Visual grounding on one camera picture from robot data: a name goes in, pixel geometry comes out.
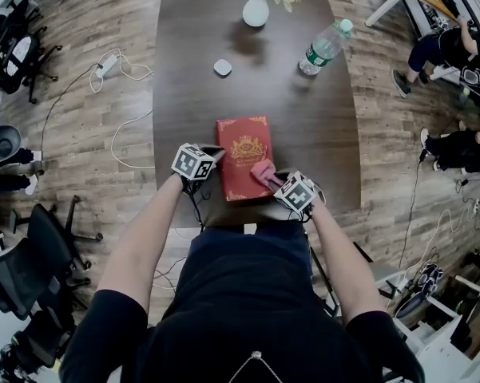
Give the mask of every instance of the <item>red book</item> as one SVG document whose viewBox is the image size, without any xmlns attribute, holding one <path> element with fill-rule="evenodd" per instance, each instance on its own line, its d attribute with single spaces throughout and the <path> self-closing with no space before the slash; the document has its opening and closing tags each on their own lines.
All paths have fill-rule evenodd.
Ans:
<svg viewBox="0 0 480 383">
<path fill-rule="evenodd" d="M 273 195 L 250 170 L 263 159 L 273 160 L 272 138 L 266 116 L 226 119 L 216 122 L 218 145 L 225 149 L 220 170 L 227 201 Z"/>
</svg>

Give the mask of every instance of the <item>forearm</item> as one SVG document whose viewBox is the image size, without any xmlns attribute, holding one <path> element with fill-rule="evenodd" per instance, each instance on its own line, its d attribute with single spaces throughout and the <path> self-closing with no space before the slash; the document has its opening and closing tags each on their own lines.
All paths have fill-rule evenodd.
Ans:
<svg viewBox="0 0 480 383">
<path fill-rule="evenodd" d="M 110 255 L 98 290 L 119 291 L 149 311 L 154 271 L 165 247 L 182 189 L 179 175 L 170 176 L 128 225 Z"/>
<path fill-rule="evenodd" d="M 478 55 L 478 43 L 470 36 L 469 27 L 466 24 L 462 24 L 462 43 L 469 53 Z"/>
<path fill-rule="evenodd" d="M 337 293 L 344 323 L 364 312 L 384 311 L 367 261 L 323 203 L 315 204 L 312 221 L 318 231 L 327 272 Z"/>
</svg>

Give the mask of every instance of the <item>person's right hand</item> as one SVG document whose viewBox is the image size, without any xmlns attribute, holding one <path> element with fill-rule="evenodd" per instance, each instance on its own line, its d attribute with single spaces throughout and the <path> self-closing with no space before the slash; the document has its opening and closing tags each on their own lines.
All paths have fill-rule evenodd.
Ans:
<svg viewBox="0 0 480 383">
<path fill-rule="evenodd" d="M 458 16 L 456 18 L 456 22 L 459 24 L 460 27 L 467 27 L 468 21 L 463 16 Z"/>
</svg>

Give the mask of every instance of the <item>dark wooden table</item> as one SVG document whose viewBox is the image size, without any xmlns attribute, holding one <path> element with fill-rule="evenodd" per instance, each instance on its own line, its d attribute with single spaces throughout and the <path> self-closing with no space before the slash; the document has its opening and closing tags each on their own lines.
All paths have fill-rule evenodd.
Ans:
<svg viewBox="0 0 480 383">
<path fill-rule="evenodd" d="M 334 21 L 328 0 L 302 0 L 292 13 L 269 2 L 260 30 L 242 20 L 246 1 L 161 0 L 153 68 L 158 184 L 169 177 L 181 144 L 216 143 L 217 120 L 268 115 L 276 167 L 295 167 L 319 183 L 332 213 L 359 208 L 359 138 L 346 58 L 339 55 L 315 78 L 298 69 L 313 37 Z M 232 64 L 226 78 L 213 70 L 221 58 Z M 219 172 L 206 183 L 208 192 L 211 199 L 199 203 L 207 225 L 288 218 L 273 198 L 227 203 Z M 173 227 L 198 227 L 187 196 Z"/>
</svg>

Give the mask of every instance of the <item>green bottle label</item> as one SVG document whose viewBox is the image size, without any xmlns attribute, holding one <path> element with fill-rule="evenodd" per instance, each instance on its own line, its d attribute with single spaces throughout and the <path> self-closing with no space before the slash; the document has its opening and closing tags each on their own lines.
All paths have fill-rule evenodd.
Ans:
<svg viewBox="0 0 480 383">
<path fill-rule="evenodd" d="M 330 60 L 320 57 L 316 51 L 312 48 L 312 45 L 306 52 L 307 59 L 309 62 L 317 67 L 324 67 Z"/>
</svg>

